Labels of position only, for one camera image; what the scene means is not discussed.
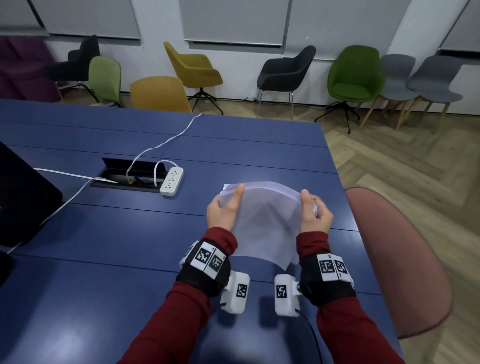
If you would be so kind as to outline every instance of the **electrical outlet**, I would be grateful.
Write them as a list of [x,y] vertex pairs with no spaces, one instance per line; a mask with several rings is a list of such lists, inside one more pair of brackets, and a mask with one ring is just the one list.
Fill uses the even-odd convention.
[[177,193],[183,177],[183,168],[172,167],[165,176],[162,185],[160,186],[160,193],[164,196],[173,196]]

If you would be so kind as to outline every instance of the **green chair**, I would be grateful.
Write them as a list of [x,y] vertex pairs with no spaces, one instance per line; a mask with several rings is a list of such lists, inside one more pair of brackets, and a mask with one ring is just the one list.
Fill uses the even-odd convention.
[[96,56],[90,61],[88,82],[101,102],[92,106],[118,106],[120,101],[120,64],[112,58]]
[[[350,134],[350,119],[348,112],[352,112],[360,120],[360,116],[347,102],[358,103],[358,107],[364,102],[372,101],[380,95],[385,85],[385,75],[380,66],[378,50],[367,46],[346,47],[333,62],[328,73],[328,93],[341,100],[327,106],[327,112],[321,117],[336,109],[343,109],[347,117],[348,133]],[[373,110],[369,110],[365,120]]]

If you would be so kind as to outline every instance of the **wooden floor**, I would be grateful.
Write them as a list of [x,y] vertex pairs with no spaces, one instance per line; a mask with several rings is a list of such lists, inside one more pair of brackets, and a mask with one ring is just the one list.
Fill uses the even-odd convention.
[[[123,100],[131,105],[129,97]],[[66,101],[93,103],[83,92],[67,95]],[[225,115],[254,118],[257,110],[254,102],[218,104]],[[218,113],[205,102],[195,111]],[[313,122],[321,113],[294,106],[296,121]],[[290,106],[262,103],[259,117],[290,120]],[[395,132],[391,125],[398,112],[386,119],[374,111],[362,129],[352,123],[348,135],[344,117],[334,111],[319,124],[343,186],[368,187],[396,205],[427,238],[452,282],[455,306],[433,362],[480,363],[480,118],[447,115],[433,134],[438,115],[421,121],[413,113]],[[422,362],[410,354],[418,348],[415,339],[403,340],[402,347],[409,363]]]

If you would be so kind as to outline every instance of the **person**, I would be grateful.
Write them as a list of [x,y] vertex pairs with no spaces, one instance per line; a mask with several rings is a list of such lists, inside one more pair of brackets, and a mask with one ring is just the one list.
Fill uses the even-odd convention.
[[[233,254],[237,241],[231,232],[244,192],[245,186],[240,185],[223,208],[218,196],[213,199],[207,208],[208,230],[200,242],[206,241],[226,255]],[[302,266],[302,282],[302,277],[314,276],[312,271],[304,274],[311,267],[309,257],[330,252],[327,233],[333,214],[318,196],[311,195],[307,190],[301,191],[300,199],[302,221],[297,236],[297,252]],[[318,217],[312,211],[313,202],[318,207]],[[318,330],[336,364],[404,364],[365,314],[350,283],[307,281],[309,283],[301,285],[302,293],[318,306]],[[187,363],[196,336],[210,316],[210,298],[220,292],[221,287],[212,278],[184,264],[165,302],[133,340],[118,364]]]

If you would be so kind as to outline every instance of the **power cord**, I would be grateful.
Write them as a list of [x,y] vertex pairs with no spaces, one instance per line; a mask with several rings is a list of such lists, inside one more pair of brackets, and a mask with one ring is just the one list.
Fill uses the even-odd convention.
[[[73,176],[73,177],[79,177],[79,178],[86,178],[88,179],[88,181],[80,188],[80,190],[77,191],[76,194],[74,194],[72,197],[70,197],[67,202],[63,203],[62,206],[60,206],[59,208],[57,208],[52,214],[50,214],[49,217],[47,217],[45,220],[43,220],[39,226],[42,226],[43,224],[45,224],[53,215],[55,215],[57,212],[59,212],[60,210],[62,210],[70,201],[72,201],[75,197],[78,196],[78,194],[83,191],[83,189],[93,180],[95,181],[103,181],[103,182],[111,182],[111,183],[118,183],[118,182],[115,182],[115,181],[111,181],[111,180],[107,180],[106,178],[103,178],[103,177],[87,177],[87,176],[82,176],[80,174],[72,174],[72,173],[66,173],[66,172],[60,172],[58,170],[46,170],[44,168],[34,168],[35,170],[42,170],[44,172],[52,172],[52,173],[58,173],[58,174],[65,174],[67,176]],[[20,244],[23,243],[23,242],[19,242],[17,245],[15,245],[12,249],[10,249],[9,251],[7,251],[7,254],[10,254],[11,252],[13,252],[17,247],[20,246]]]
[[299,313],[305,319],[305,321],[307,321],[308,326],[310,326],[310,330],[312,331],[313,338],[315,339],[315,344],[317,345],[317,351],[318,351],[318,357],[320,358],[320,363],[324,364],[324,361],[322,360],[322,353],[320,352],[320,346],[318,345],[317,336],[315,335],[315,331],[313,330],[312,324],[310,323],[310,321],[308,320],[308,318],[303,312],[301,312],[298,309],[295,309],[295,312]]
[[[160,148],[161,146],[163,146],[163,145],[165,145],[166,143],[168,143],[170,140],[175,139],[176,137],[182,135],[184,132],[187,131],[188,128],[190,128],[190,125],[192,124],[193,120],[194,120],[195,118],[198,118],[200,115],[204,115],[204,113],[201,112],[201,113],[198,114],[197,116],[194,116],[194,117],[192,118],[192,120],[190,120],[190,122],[189,122],[188,126],[185,128],[185,130],[184,130],[183,132],[181,132],[180,134],[177,134],[176,136],[171,137],[171,138],[168,139],[166,142],[163,142],[162,144],[159,144],[159,145],[157,145],[157,146],[155,146],[155,147],[153,147],[153,148],[145,149],[142,153],[140,153],[139,155],[137,155],[137,156],[135,157],[135,159],[133,160],[132,164],[130,165],[130,167],[128,167],[127,173],[125,174],[126,177],[127,177],[128,182],[129,182],[129,183],[133,183],[133,181],[131,181],[131,180],[130,180],[130,177],[128,176],[128,172],[130,172],[130,170],[131,170],[132,167],[133,167],[133,164],[137,161],[138,158],[140,158],[140,156],[141,156],[143,153],[146,153],[146,152],[148,152],[148,151],[150,151],[150,150],[154,150],[154,149]],[[153,176],[153,178],[154,178],[154,183],[155,183],[155,186],[156,186],[156,165],[155,165],[155,169],[154,169],[154,176]]]

